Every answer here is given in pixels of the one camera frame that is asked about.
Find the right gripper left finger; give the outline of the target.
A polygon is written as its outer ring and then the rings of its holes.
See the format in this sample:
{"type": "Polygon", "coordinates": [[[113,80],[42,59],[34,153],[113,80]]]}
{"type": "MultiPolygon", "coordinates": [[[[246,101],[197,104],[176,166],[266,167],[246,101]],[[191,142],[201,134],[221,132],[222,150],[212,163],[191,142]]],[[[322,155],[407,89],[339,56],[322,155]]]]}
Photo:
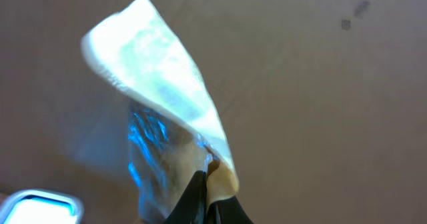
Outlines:
{"type": "Polygon", "coordinates": [[[165,224],[204,224],[206,195],[206,172],[196,171],[165,224]]]}

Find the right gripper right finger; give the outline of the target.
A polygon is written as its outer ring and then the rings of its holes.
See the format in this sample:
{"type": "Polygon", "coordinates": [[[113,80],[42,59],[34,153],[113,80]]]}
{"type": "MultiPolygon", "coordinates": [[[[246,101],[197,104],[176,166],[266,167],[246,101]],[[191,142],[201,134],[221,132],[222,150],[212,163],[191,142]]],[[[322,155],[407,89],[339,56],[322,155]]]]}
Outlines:
{"type": "Polygon", "coordinates": [[[209,206],[206,224],[254,224],[236,196],[216,201],[209,206]]]}

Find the beige snack pouch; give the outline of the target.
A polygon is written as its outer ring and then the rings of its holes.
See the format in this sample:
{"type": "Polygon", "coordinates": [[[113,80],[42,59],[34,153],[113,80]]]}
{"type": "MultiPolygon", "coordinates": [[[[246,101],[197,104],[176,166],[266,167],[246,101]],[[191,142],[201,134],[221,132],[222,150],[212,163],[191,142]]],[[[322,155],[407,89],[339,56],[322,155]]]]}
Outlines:
{"type": "Polygon", "coordinates": [[[240,185],[216,106],[197,65],[150,0],[134,0],[81,40],[89,68],[127,96],[128,169],[138,215],[163,223],[196,172],[197,217],[240,185]]]}

